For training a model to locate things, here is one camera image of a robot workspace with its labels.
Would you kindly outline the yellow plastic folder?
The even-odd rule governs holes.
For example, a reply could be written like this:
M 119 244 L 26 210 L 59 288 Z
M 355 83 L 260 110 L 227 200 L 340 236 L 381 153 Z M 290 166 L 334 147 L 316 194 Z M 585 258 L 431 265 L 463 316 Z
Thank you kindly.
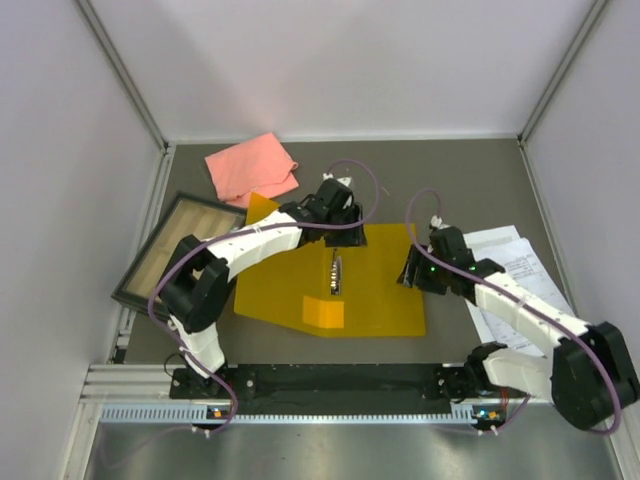
M 399 285 L 410 238 L 403 224 L 368 224 L 368 245 L 333 252 L 322 241 L 272 256 L 237 276 L 234 312 L 325 338 L 421 337 L 423 294 Z M 341 294 L 329 291 L 342 258 Z

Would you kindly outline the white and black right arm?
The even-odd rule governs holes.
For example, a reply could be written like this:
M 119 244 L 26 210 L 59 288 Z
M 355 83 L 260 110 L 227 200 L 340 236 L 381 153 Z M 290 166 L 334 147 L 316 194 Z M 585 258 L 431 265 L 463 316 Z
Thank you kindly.
M 472 350 L 460 384 L 446 388 L 487 396 L 502 387 L 551 403 L 573 427 L 598 432 L 612 422 L 615 432 L 624 408 L 639 400 L 639 380 L 622 332 L 551 306 L 527 290 L 492 259 L 475 258 L 463 233 L 438 216 L 426 245 L 412 243 L 401 285 L 444 295 L 451 292 L 497 316 L 535 345 L 529 355 L 497 341 Z

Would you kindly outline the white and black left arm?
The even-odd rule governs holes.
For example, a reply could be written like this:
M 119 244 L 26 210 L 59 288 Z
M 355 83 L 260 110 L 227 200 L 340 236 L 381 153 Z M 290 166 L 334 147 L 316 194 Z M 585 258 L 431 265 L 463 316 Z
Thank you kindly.
M 180 350 L 194 371 L 192 384 L 205 396 L 226 387 L 217 321 L 243 271 L 280 253 L 322 240 L 327 247 L 366 244 L 363 211 L 352 190 L 333 177 L 300 202 L 288 202 L 263 219 L 209 240 L 179 241 L 157 286 Z

